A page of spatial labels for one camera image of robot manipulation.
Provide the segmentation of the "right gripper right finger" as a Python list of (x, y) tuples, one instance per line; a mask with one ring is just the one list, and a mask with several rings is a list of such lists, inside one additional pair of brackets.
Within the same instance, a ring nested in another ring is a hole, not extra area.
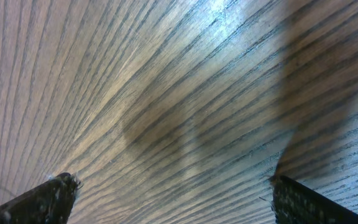
[(358, 214), (285, 176), (270, 179), (277, 224), (352, 224)]

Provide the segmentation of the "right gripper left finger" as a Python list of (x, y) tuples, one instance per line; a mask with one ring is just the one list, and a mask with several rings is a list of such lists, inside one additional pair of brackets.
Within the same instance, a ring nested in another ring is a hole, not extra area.
[(77, 176), (63, 172), (0, 205), (0, 223), (66, 224), (80, 189)]

